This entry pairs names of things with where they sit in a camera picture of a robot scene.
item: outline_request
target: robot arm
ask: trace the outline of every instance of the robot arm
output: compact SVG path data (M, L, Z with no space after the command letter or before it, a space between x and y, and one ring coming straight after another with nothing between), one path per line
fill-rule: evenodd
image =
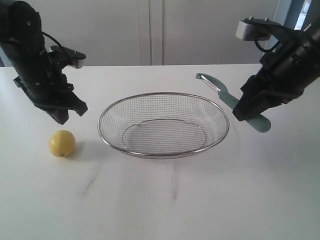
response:
M42 32L40 15L28 3L0 1L0 46L19 75L14 82L37 108L64 124L68 110L82 116L88 108L73 93L62 69L67 65L80 68L86 56L58 42L59 47L47 52L43 35L56 41Z
M268 40L271 35L278 43L268 50L260 47L258 41ZM239 22L236 36L254 41L265 53L260 59L262 68L241 88L243 95L233 110L239 121L299 98L320 77L320 17L305 31L286 28L267 18L246 18Z

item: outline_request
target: white table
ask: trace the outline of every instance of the white table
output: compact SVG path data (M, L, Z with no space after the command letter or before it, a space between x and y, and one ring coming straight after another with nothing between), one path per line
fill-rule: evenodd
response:
M56 124L0 69L1 240L318 240L320 82L264 113L259 133L238 122L196 73L237 98L259 64L67 68L89 110ZM148 92L183 92L216 102L230 119L224 141L178 160L130 157L105 145L97 122L113 102ZM51 135L74 133L77 152L52 156ZM175 176L176 197L173 194Z

